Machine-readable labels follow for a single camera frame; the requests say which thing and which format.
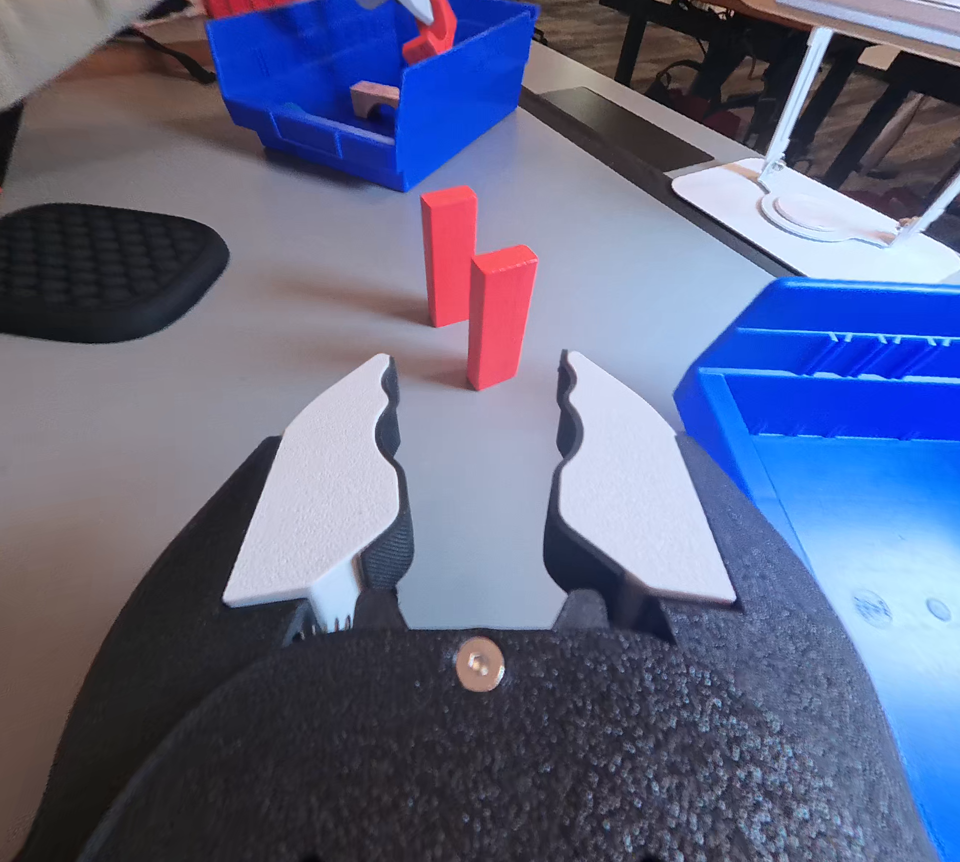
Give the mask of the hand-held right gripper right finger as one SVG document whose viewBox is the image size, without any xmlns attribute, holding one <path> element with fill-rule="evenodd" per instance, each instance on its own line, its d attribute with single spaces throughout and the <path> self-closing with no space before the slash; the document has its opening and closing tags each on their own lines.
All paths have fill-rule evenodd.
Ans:
<svg viewBox="0 0 960 862">
<path fill-rule="evenodd" d="M 577 351 L 561 352 L 557 403 L 543 536 L 552 580 L 599 593 L 610 615 L 638 615 L 651 598 L 736 604 L 672 426 Z"/>
</svg>

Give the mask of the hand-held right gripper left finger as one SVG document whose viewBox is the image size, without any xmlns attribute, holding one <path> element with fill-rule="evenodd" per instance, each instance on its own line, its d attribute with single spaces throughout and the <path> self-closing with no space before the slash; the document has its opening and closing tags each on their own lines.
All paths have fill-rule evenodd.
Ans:
<svg viewBox="0 0 960 862">
<path fill-rule="evenodd" d="M 350 629 L 364 592 L 393 591 L 408 572 L 396 368 L 374 355 L 286 427 L 225 584 L 227 606 L 305 600 L 318 628 Z"/>
</svg>

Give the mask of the red wooden arch block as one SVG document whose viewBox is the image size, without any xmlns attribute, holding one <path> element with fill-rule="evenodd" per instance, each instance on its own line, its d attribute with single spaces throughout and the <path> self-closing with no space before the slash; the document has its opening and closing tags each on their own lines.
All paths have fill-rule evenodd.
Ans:
<svg viewBox="0 0 960 862">
<path fill-rule="evenodd" d="M 429 0 L 433 20 L 417 23 L 419 34 L 402 46 L 402 56 L 407 65 L 415 65 L 437 58 L 450 51 L 455 41 L 458 19 L 449 0 Z"/>
</svg>

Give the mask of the pale wooden arch block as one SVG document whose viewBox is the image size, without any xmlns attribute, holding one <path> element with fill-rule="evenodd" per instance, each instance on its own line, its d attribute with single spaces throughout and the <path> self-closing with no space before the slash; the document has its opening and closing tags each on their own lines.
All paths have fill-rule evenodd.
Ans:
<svg viewBox="0 0 960 862">
<path fill-rule="evenodd" d="M 396 118 L 402 98 L 399 86 L 370 80 L 355 82 L 349 88 L 349 95 L 354 115 L 365 120 Z"/>
</svg>

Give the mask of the blue plastic bin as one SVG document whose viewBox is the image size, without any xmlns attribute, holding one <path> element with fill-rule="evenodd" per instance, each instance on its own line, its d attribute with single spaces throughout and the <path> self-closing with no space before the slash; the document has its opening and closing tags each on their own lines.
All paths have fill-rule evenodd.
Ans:
<svg viewBox="0 0 960 862">
<path fill-rule="evenodd" d="M 775 280 L 674 399 L 832 604 L 958 860 L 958 286 Z"/>
<path fill-rule="evenodd" d="M 450 51 L 407 65 L 415 18 L 390 0 L 300 0 L 210 21 L 222 99 L 266 149 L 408 191 L 519 104 L 539 6 L 448 0 Z M 399 86 L 395 118 L 353 112 L 350 86 Z"/>
</svg>

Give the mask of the black wrist rest pad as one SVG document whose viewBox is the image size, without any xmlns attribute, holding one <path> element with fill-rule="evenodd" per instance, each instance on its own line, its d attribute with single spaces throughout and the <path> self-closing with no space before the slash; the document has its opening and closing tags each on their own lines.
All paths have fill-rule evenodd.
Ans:
<svg viewBox="0 0 960 862">
<path fill-rule="evenodd" d="M 1 221 L 1 332 L 137 340 L 183 317 L 229 262 L 222 236 L 192 219 L 87 204 L 20 208 Z"/>
</svg>

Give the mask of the white document stand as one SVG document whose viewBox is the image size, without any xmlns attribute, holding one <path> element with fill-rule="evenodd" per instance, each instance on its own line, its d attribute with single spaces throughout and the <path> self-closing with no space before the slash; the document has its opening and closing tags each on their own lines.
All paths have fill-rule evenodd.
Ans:
<svg viewBox="0 0 960 862">
<path fill-rule="evenodd" d="M 740 160 L 674 179 L 674 193 L 803 276 L 938 282 L 958 254 L 926 236 L 957 198 L 958 170 L 923 212 L 896 219 L 789 168 L 801 105 L 836 32 L 891 37 L 901 49 L 958 56 L 958 0 L 767 0 L 813 23 L 798 75 L 763 160 Z"/>
</svg>

